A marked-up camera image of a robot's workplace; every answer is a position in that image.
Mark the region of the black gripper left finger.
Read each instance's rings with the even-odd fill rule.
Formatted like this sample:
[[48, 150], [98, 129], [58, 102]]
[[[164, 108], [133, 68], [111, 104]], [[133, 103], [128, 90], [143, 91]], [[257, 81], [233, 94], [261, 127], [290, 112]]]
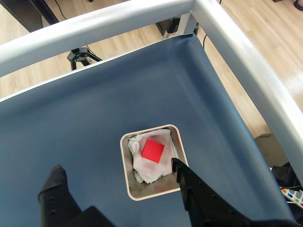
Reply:
[[81, 213], [68, 188], [67, 174], [55, 165], [38, 194], [42, 227], [63, 227]]

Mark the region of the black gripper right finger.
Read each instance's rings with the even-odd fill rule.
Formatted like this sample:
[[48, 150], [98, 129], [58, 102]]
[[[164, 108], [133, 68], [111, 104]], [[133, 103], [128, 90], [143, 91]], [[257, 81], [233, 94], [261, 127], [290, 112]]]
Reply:
[[251, 221], [225, 201], [193, 170], [177, 158], [171, 159], [185, 210], [193, 227], [250, 227]]

